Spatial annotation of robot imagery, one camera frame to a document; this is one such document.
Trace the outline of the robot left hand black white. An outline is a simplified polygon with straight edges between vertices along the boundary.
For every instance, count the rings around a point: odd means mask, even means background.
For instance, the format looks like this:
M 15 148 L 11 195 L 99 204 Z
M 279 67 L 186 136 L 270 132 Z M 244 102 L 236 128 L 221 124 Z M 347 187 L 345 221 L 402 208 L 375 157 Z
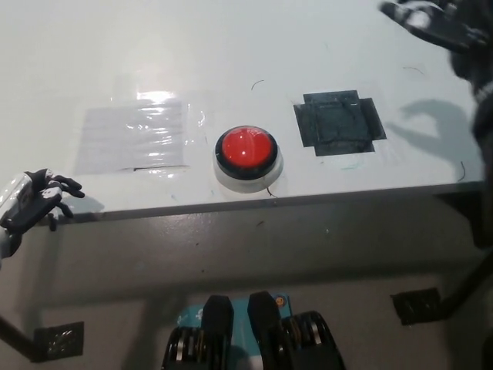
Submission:
M 46 217 L 50 229 L 55 230 L 58 210 L 65 217 L 73 217 L 62 201 L 65 193 L 85 197 L 80 183 L 49 169 L 16 175 L 1 189 L 1 227 L 9 235 L 22 235 Z

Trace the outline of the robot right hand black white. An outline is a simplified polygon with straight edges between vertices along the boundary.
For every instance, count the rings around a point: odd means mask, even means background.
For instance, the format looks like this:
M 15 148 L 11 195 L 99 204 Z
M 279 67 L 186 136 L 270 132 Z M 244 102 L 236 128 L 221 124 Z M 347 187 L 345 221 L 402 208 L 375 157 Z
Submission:
M 378 10 L 413 36 L 457 54 L 483 49 L 492 39 L 484 1 L 382 1 Z

